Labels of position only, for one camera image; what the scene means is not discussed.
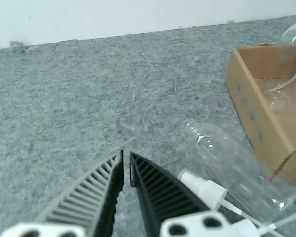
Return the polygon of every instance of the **gray carpet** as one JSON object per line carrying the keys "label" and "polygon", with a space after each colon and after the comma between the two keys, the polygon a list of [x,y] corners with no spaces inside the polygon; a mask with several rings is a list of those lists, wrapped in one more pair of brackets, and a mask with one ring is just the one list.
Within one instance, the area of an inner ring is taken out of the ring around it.
{"label": "gray carpet", "polygon": [[[174,174],[191,168],[210,177],[178,135],[179,124],[194,117],[248,142],[224,84],[230,52],[274,42],[295,22],[286,17],[0,50],[0,233],[33,220],[90,165],[121,147]],[[128,172],[125,179],[114,236],[145,236]],[[280,231],[296,237],[296,222]]]}

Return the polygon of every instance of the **open cardboard box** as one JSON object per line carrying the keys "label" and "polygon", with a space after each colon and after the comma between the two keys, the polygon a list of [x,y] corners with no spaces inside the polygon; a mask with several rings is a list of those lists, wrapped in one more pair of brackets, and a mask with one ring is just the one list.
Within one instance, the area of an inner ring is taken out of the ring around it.
{"label": "open cardboard box", "polygon": [[[273,45],[234,49],[226,84],[257,158],[273,174],[296,181],[296,80],[282,90],[291,97],[291,108],[284,113],[275,113],[262,94],[275,53]],[[285,70],[292,68],[296,58]]]}

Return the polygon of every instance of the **clear plastic bottle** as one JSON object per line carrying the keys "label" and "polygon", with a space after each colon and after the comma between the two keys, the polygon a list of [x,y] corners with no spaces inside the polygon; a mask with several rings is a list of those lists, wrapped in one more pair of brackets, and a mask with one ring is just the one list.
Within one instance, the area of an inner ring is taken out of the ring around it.
{"label": "clear plastic bottle", "polygon": [[266,179],[263,164],[221,128],[190,118],[184,122],[183,129],[188,142],[200,155],[200,164],[255,219],[271,223],[296,198],[296,187],[279,178],[276,184]]}
{"label": "clear plastic bottle", "polygon": [[285,112],[291,105],[284,89],[296,79],[296,24],[290,26],[276,43],[264,77],[264,95],[275,112]]}

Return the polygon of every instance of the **white spray nozzle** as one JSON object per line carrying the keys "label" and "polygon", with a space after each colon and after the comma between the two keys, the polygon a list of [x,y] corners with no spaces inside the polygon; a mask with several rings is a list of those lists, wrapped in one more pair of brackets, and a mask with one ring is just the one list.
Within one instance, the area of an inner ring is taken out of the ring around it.
{"label": "white spray nozzle", "polygon": [[184,169],[178,179],[194,192],[211,210],[217,211],[227,195],[227,189],[211,180],[205,180]]}

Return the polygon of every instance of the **white plastic part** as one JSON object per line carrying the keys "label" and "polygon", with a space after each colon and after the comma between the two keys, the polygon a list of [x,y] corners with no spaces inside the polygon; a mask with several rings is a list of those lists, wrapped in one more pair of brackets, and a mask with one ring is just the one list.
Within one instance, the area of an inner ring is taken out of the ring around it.
{"label": "white plastic part", "polygon": [[80,226],[51,223],[19,223],[5,230],[1,237],[85,237],[85,231]]}
{"label": "white plastic part", "polygon": [[284,218],[284,219],[282,219],[280,221],[269,224],[266,228],[265,227],[260,227],[258,229],[258,233],[260,235],[264,235],[264,234],[269,232],[269,229],[275,230],[275,229],[277,229],[277,228],[279,228],[279,227],[281,227],[283,225],[286,225],[287,223],[290,223],[290,222],[292,222],[294,220],[296,220],[296,213],[294,213],[294,214],[292,214],[292,215],[290,215],[290,216],[288,216],[288,217],[286,217],[286,218]]}
{"label": "white plastic part", "polygon": [[256,226],[247,219],[232,224],[232,227],[241,237],[261,237]]}
{"label": "white plastic part", "polygon": [[222,214],[214,211],[198,212],[165,220],[161,224],[160,237],[175,236],[242,237]]}
{"label": "white plastic part", "polygon": [[205,180],[187,169],[180,172],[178,179],[213,211],[220,208],[220,202],[224,200],[228,192],[219,184],[211,180]]}

